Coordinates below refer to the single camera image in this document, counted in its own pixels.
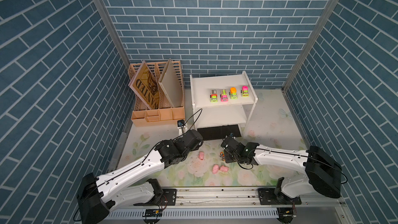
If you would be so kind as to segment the pink pig toy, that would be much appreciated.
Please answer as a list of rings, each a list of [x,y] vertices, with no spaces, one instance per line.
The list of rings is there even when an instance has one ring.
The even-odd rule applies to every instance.
[[[205,158],[205,153],[204,153],[203,151],[200,151],[198,158],[199,158],[200,160],[204,160],[204,158]]]
[[[219,171],[227,173],[229,171],[229,168],[226,166],[221,166]]]

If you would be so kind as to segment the green striped toy car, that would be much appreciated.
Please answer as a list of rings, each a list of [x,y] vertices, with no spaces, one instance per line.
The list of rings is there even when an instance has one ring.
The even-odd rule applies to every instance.
[[[225,89],[221,90],[220,99],[221,102],[227,102],[229,100],[227,91]]]

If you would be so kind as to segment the orange green toy car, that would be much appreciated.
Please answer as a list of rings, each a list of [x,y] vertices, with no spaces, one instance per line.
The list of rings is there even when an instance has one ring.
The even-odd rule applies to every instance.
[[[235,87],[230,88],[230,97],[231,99],[237,99],[237,90]]]

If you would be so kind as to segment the pink green toy car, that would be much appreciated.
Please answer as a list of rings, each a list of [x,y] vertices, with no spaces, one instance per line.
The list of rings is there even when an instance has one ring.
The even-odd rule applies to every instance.
[[[242,97],[249,97],[249,89],[247,86],[242,86],[241,88],[241,96]]]

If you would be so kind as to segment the pink green toy truck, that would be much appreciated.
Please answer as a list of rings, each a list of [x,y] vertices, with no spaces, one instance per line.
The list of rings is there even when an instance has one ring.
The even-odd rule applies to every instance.
[[[225,155],[223,152],[220,153],[220,158],[222,159],[222,161],[225,161]]]

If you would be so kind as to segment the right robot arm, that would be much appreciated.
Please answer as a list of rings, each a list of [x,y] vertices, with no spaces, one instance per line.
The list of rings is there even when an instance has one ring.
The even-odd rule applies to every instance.
[[[290,178],[280,178],[275,193],[288,198],[318,192],[319,194],[338,199],[341,196],[342,167],[325,151],[317,146],[308,150],[285,150],[270,148],[258,143],[246,145],[232,137],[223,140],[226,163],[237,162],[245,165],[277,166],[298,172]]]

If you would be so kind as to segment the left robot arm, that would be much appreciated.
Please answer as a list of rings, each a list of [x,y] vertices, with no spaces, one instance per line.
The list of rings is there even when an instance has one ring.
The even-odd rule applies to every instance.
[[[123,206],[158,204],[163,190],[157,180],[151,179],[139,186],[134,183],[179,164],[202,144],[199,132],[189,130],[177,139],[158,142],[147,155],[121,169],[100,176],[87,174],[76,193],[82,223],[98,224]]]

